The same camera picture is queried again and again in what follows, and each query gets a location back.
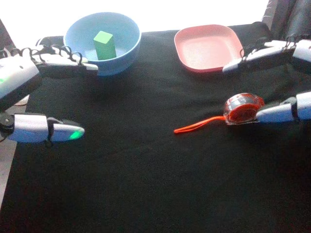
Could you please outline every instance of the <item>green block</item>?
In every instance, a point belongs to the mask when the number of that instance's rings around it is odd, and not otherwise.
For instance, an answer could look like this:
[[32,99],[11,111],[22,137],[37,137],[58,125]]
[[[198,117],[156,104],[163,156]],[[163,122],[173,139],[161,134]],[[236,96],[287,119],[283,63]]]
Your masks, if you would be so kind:
[[98,60],[107,60],[117,56],[113,34],[100,31],[94,38],[94,45]]

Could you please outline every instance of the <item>pink square dish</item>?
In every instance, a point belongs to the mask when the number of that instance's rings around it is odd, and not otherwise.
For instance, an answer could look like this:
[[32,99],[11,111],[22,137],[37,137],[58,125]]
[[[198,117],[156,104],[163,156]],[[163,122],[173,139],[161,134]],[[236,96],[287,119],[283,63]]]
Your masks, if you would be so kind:
[[243,49],[231,28],[216,24],[182,29],[174,42],[181,63],[198,73],[222,70]]

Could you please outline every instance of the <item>green light spot on finger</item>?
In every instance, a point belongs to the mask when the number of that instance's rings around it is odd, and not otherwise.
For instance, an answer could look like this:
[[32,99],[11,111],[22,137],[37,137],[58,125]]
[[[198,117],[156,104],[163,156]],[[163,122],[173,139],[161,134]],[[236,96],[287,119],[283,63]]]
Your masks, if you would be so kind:
[[78,139],[82,137],[83,133],[80,131],[75,131],[72,133],[72,135],[69,137],[70,140]]

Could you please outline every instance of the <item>white background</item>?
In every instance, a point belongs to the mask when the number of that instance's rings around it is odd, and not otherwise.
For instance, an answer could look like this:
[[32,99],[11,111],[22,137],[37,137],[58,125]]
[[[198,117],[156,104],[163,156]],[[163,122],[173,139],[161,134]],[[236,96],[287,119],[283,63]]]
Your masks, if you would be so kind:
[[268,0],[1,0],[0,18],[18,48],[64,35],[76,20],[96,12],[132,18],[142,32],[261,21]]

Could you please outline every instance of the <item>black table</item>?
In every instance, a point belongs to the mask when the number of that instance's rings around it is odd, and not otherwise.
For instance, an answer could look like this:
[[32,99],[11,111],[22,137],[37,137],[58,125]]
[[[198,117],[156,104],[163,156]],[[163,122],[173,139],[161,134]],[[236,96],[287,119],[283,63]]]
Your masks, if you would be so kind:
[[[270,32],[231,27],[244,46]],[[0,213],[6,232],[309,232],[307,123],[213,122],[231,96],[266,102],[310,87],[290,66],[224,77],[186,71],[176,31],[143,33],[140,55],[114,77],[52,80],[28,112],[80,122],[81,140],[18,144]]]

